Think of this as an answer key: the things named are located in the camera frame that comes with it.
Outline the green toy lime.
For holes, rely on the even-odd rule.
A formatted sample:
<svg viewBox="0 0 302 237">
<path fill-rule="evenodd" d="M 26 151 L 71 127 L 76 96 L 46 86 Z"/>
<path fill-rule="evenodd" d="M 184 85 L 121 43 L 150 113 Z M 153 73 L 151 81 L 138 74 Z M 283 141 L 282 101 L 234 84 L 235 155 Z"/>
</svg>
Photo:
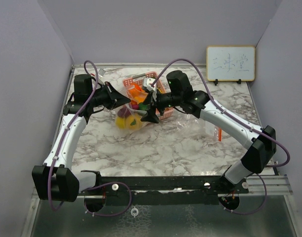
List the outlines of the green toy lime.
<svg viewBox="0 0 302 237">
<path fill-rule="evenodd" d="M 139 106 L 139 110 L 141 111 L 147 111 L 149 109 L 149 106 L 145 105 L 144 103 L 139 103 L 138 106 Z"/>
</svg>

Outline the purple toy sweet potato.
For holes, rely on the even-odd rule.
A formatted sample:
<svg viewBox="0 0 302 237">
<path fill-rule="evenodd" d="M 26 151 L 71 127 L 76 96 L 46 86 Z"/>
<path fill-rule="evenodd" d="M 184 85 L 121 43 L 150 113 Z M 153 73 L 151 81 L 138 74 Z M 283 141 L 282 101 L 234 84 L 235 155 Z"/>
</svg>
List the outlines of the purple toy sweet potato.
<svg viewBox="0 0 302 237">
<path fill-rule="evenodd" d="M 118 112 L 117 112 L 117 116 L 120 118 L 127 118 L 128 116 L 131 115 L 130 110 L 126 107 L 126 108 L 121 108 Z"/>
</svg>

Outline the clear zip top bag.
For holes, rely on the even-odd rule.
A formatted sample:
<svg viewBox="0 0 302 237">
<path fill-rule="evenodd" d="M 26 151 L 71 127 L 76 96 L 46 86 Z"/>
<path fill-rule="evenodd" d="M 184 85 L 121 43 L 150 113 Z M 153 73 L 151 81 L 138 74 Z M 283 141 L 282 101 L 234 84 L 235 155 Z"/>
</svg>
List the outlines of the clear zip top bag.
<svg viewBox="0 0 302 237">
<path fill-rule="evenodd" d="M 132 100 L 116 110 L 115 125 L 123 131 L 138 131 L 148 124 L 148 122 L 141 121 L 146 112 L 147 106 L 142 101 Z"/>
</svg>

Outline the yellow toy lemon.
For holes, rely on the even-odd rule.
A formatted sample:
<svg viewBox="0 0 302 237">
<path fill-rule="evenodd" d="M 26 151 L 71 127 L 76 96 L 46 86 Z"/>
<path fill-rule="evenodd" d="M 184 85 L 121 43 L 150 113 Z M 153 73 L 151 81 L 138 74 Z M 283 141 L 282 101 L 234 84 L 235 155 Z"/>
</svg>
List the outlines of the yellow toy lemon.
<svg viewBox="0 0 302 237">
<path fill-rule="evenodd" d="M 127 129 L 126 118 L 116 117 L 115 124 L 119 129 Z"/>
</svg>

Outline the pink plastic basket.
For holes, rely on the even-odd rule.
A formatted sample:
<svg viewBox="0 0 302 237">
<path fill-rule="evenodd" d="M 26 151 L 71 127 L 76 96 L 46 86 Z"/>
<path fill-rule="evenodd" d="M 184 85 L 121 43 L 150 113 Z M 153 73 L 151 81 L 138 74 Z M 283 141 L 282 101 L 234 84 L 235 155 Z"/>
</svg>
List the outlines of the pink plastic basket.
<svg viewBox="0 0 302 237">
<path fill-rule="evenodd" d="M 154 78 L 154 79 L 157 79 L 158 78 L 158 74 L 156 72 L 147 72 L 147 73 L 144 73 L 144 74 L 136 75 L 134 77 L 124 79 L 122 81 L 122 84 L 127 89 L 127 87 L 129 85 L 136 83 L 141 88 L 141 92 L 140 93 L 144 93 L 145 94 L 144 99 L 146 99 L 146 97 L 148 96 L 149 93 L 146 92 L 146 91 L 144 91 L 142 89 L 142 83 L 143 83 L 143 79 L 144 78 Z M 156 87 L 156 95 L 159 95 L 160 93 L 161 94 L 166 93 L 165 88 L 164 88 L 162 82 L 160 81 L 160 79 L 158 79 L 156 81 L 155 87 Z M 147 102 L 148 102 L 148 104 L 146 104 L 146 105 L 150 106 L 150 103 L 155 103 L 156 100 L 154 100 L 153 97 L 151 96 L 151 99 L 148 99 Z"/>
</svg>

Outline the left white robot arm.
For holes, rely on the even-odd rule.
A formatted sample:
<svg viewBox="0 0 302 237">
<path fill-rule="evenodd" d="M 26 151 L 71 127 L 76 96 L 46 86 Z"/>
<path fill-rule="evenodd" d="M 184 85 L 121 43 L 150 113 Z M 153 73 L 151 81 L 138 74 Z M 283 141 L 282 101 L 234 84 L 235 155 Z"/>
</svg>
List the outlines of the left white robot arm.
<svg viewBox="0 0 302 237">
<path fill-rule="evenodd" d="M 89 74 L 75 76 L 73 100 L 63 109 L 62 124 L 57 139 L 42 165 L 34 166 L 32 178 L 37 194 L 42 200 L 73 202 L 78 194 L 87 190 L 96 195 L 102 182 L 94 171 L 72 172 L 72 161 L 79 138 L 94 114 L 94 108 L 113 110 L 130 102 L 109 82 L 98 83 L 93 88 Z"/>
</svg>

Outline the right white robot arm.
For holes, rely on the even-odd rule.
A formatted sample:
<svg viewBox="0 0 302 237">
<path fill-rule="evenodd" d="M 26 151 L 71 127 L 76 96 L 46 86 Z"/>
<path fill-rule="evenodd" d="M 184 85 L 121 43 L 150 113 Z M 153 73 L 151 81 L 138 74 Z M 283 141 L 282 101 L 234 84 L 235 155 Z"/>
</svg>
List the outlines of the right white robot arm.
<svg viewBox="0 0 302 237">
<path fill-rule="evenodd" d="M 193 90 L 187 75 L 180 70 L 170 72 L 166 78 L 169 93 L 160 93 L 153 85 L 155 79 L 143 80 L 143 90 L 148 93 L 143 103 L 148 110 L 141 121 L 159 123 L 157 112 L 163 115 L 166 108 L 179 106 L 186 114 L 214 124 L 237 140 L 247 152 L 221 176 L 220 188 L 225 193 L 233 192 L 242 179 L 263 171 L 276 153 L 276 134 L 271 126 L 261 128 L 252 124 L 228 111 L 208 93 Z"/>
</svg>

